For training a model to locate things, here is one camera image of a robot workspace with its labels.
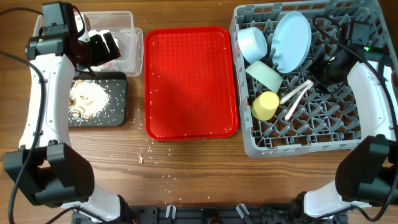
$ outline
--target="dish rack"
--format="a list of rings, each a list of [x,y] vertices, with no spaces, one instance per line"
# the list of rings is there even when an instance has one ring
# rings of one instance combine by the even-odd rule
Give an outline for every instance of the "dish rack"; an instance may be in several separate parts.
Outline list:
[[[281,74],[284,81],[278,95],[292,91],[308,76],[308,68],[323,54],[330,58],[337,51],[337,45],[322,39],[312,24],[316,15],[332,16],[340,24],[351,20],[371,25],[370,45],[388,48],[394,67],[398,61],[387,30],[381,7],[377,0],[315,0],[238,6],[229,27],[233,62],[238,88],[238,105],[241,119],[244,149],[249,157],[278,157],[308,152],[335,149],[353,149],[361,142],[361,128],[355,98],[351,88],[345,86],[334,95],[315,92],[313,88],[304,94],[292,119],[284,121],[288,106],[298,95],[286,104],[280,105],[274,117],[259,121],[251,114],[251,104],[261,93],[268,91],[257,80],[245,72],[249,64],[239,51],[237,34],[240,29],[257,27],[265,35],[269,52],[261,60],[274,70],[272,64],[275,49],[271,49],[272,36],[278,22],[290,11],[301,12],[312,27],[312,44],[304,63],[293,72]],[[336,37],[337,29],[330,28],[330,21],[319,19],[323,29]]]

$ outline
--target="wooden tabletop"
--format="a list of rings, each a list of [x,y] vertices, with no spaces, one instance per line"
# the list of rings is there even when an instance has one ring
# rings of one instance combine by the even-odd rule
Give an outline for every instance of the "wooden tabletop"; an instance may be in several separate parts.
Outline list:
[[[144,31],[161,27],[223,26],[228,29],[236,6],[275,0],[241,1],[111,1],[74,2],[80,11],[131,11],[134,25]],[[42,10],[45,0],[3,0],[0,11],[24,6]],[[394,43],[398,43],[398,1],[380,0]],[[0,18],[0,49],[25,58],[37,15],[13,12]],[[0,155],[17,150],[29,105],[30,71],[0,56]],[[97,183],[122,195],[130,205],[261,205],[290,202],[304,190],[315,190],[335,178],[348,151],[251,159],[243,148],[241,129],[227,139],[155,142],[145,133],[144,72],[128,79],[126,124],[119,128],[71,129],[74,150],[91,162]],[[137,153],[144,156],[139,164]],[[14,183],[0,169],[0,223],[7,223]],[[44,223],[61,209],[34,207],[19,192],[16,223]],[[374,216],[378,208],[367,209]],[[366,223],[358,213],[350,223]],[[398,208],[390,207],[379,223],[396,223]],[[58,223],[69,223],[70,214]]]

